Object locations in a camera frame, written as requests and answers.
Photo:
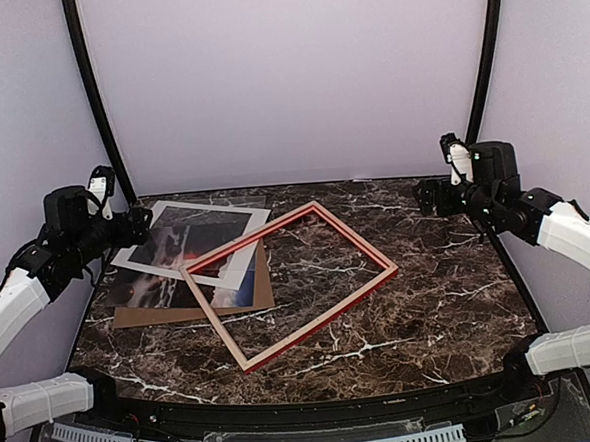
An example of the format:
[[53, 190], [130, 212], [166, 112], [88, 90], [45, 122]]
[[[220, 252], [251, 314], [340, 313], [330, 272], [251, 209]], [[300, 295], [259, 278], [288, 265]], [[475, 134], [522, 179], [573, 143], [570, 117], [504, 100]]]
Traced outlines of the clear acrylic sheet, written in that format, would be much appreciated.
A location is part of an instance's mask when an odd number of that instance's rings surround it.
[[155, 200], [145, 204], [153, 214], [153, 222], [170, 216], [174, 218], [189, 218], [194, 215], [203, 215], [205, 212], [216, 213], [254, 213], [263, 210], [266, 203], [265, 196], [237, 196], [237, 197], [213, 197], [209, 195], [202, 199], [188, 198], [185, 200]]

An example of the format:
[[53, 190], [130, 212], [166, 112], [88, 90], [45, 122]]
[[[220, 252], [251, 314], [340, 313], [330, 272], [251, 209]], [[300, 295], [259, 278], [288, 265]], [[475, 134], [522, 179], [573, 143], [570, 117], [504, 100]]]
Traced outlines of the white photo mat board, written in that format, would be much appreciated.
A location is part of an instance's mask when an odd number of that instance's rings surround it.
[[118, 251], [113, 291], [131, 307], [165, 305], [182, 279], [180, 268], [193, 259], [263, 226], [270, 210], [264, 200], [206, 204], [158, 201], [152, 207], [149, 237]]

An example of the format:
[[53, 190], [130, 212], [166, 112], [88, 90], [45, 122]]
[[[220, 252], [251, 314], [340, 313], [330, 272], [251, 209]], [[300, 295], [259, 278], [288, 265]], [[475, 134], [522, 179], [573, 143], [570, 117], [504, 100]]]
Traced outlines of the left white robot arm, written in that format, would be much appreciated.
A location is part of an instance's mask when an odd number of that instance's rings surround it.
[[[108, 207], [111, 194], [106, 179], [96, 178], [89, 189], [73, 185], [44, 197], [44, 225], [35, 240], [15, 252], [0, 283], [0, 357], [34, 316], [83, 278], [93, 260], [147, 240], [151, 210], [115, 213]], [[115, 398], [115, 388], [110, 377], [90, 368], [0, 388], [0, 442], [86, 411], [107, 429], [121, 427], [127, 407]]]

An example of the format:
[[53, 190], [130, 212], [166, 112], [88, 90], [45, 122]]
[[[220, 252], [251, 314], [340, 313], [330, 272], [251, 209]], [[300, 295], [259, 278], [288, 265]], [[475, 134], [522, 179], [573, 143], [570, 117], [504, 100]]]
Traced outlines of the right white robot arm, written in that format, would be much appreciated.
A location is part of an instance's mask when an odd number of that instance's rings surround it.
[[[509, 232], [590, 271], [590, 215], [576, 201], [543, 188], [523, 190], [512, 144], [466, 144], [452, 133], [439, 143], [450, 177], [416, 184], [413, 193], [423, 215], [464, 215], [482, 232]], [[590, 324], [538, 333], [521, 340], [505, 356], [496, 393], [504, 401], [516, 402], [532, 388], [534, 377], [586, 367], [590, 367]]]

